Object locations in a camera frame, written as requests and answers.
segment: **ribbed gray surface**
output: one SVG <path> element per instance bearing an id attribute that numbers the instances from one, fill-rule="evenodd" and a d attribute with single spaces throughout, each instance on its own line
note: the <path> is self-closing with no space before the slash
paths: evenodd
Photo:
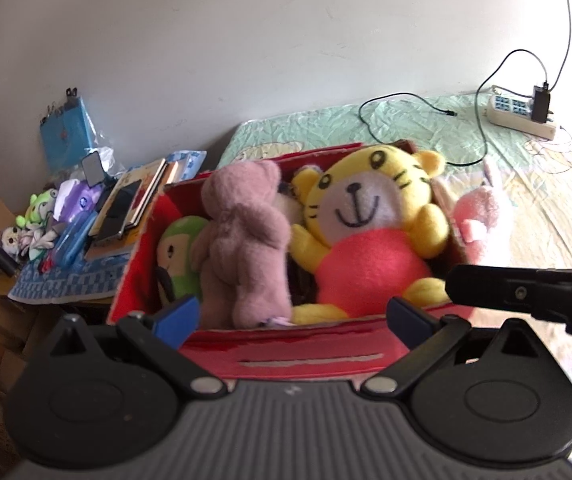
<path id="1" fill-rule="evenodd" d="M 10 480 L 572 480 L 563 461 L 523 471 L 458 463 L 427 446 L 393 404 L 344 382 L 237 383 L 224 399 L 191 404 L 162 444 L 96 471 L 25 462 Z"/>

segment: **bed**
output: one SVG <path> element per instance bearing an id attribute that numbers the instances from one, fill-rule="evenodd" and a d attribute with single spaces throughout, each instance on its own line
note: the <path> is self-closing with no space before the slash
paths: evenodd
<path id="1" fill-rule="evenodd" d="M 485 108 L 489 95 L 480 96 Z M 483 153 L 474 116 L 474 96 L 432 100 L 456 111 L 445 116 L 418 100 L 383 101 L 364 108 L 372 132 L 384 142 L 412 139 L 420 149 L 437 150 L 451 162 L 467 162 Z M 511 264 L 515 267 L 572 269 L 572 139 L 561 129 L 555 140 L 543 140 L 490 124 L 482 118 L 488 154 L 501 171 L 515 212 Z M 374 143 L 354 105 L 300 112 L 241 124 L 221 157 L 219 167 L 236 160 L 269 158 L 351 142 Z M 441 183 L 453 196 L 482 183 L 480 165 L 449 167 Z M 470 321 L 499 326 L 508 313 L 476 309 Z M 572 336 L 564 327 L 528 318 L 539 337 L 572 380 Z"/>

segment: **book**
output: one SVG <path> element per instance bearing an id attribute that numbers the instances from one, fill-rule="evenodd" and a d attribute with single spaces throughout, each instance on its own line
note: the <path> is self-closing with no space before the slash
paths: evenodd
<path id="1" fill-rule="evenodd" d="M 128 186 L 128 184 L 141 180 L 140 187 L 138 188 L 135 198 L 130 205 L 128 214 L 126 215 L 126 228 L 136 226 L 141 221 L 143 210 L 146 208 L 152 194 L 157 189 L 157 185 L 159 184 L 163 169 L 166 165 L 167 163 L 165 158 L 160 158 L 150 164 L 134 168 L 133 170 L 124 173 L 117 181 L 117 184 L 115 184 L 115 187 L 112 188 L 111 194 L 108 196 L 108 199 L 102 207 L 102 210 L 99 212 L 95 223 L 88 232 L 88 236 L 95 237 L 99 233 L 102 223 L 104 223 L 104 219 L 106 218 L 106 214 L 111 208 L 119 190 Z"/>
<path id="2" fill-rule="evenodd" d="M 177 178 L 181 177 L 179 170 L 181 164 L 178 162 L 171 162 L 159 181 L 158 190 L 163 189 L 166 184 L 173 184 Z M 146 226 L 146 219 L 152 210 L 153 200 L 149 200 L 146 207 L 144 207 L 140 222 L 135 227 L 128 229 L 121 240 L 110 240 L 106 243 L 93 242 L 88 250 L 84 259 L 87 262 L 98 260 L 99 258 L 108 258 L 109 256 L 119 256 L 121 254 L 128 254 L 133 249 L 137 241 L 140 239 L 141 234 Z"/>

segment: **green plush toy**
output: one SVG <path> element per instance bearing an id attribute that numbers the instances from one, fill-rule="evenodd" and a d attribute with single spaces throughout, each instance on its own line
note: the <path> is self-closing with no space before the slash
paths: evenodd
<path id="1" fill-rule="evenodd" d="M 157 246 L 157 280 L 159 296 L 166 306 L 186 294 L 201 301 L 199 274 L 191 269 L 191 245 L 208 224 L 200 216 L 185 216 L 163 232 Z"/>
<path id="2" fill-rule="evenodd" d="M 18 216 L 15 221 L 17 227 L 24 229 L 26 224 L 43 224 L 55 209 L 56 189 L 48 189 L 39 195 L 31 195 L 31 205 L 26 210 L 26 215 Z"/>

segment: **power adapter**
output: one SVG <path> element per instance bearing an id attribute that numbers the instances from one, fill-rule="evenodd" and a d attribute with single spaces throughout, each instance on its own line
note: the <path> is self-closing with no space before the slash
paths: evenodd
<path id="1" fill-rule="evenodd" d="M 530 119 L 535 123 L 546 124 L 550 110 L 550 91 L 548 83 L 535 86 L 532 94 Z"/>

